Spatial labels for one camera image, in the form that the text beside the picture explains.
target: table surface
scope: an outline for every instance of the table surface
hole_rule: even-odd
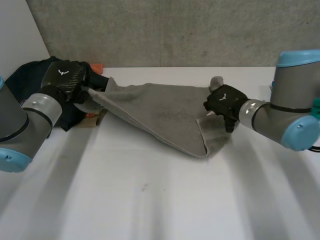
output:
[[[207,87],[211,77],[268,100],[273,67],[105,68],[121,86]],[[0,173],[4,240],[315,240],[320,158],[240,125],[200,160],[107,113],[54,129],[22,173]]]

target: gray wall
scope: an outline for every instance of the gray wall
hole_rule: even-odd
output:
[[[320,0],[27,0],[51,55],[106,67],[274,66],[320,48]]]
[[[22,64],[46,59],[49,53],[26,1],[0,1],[0,76],[7,80]]]

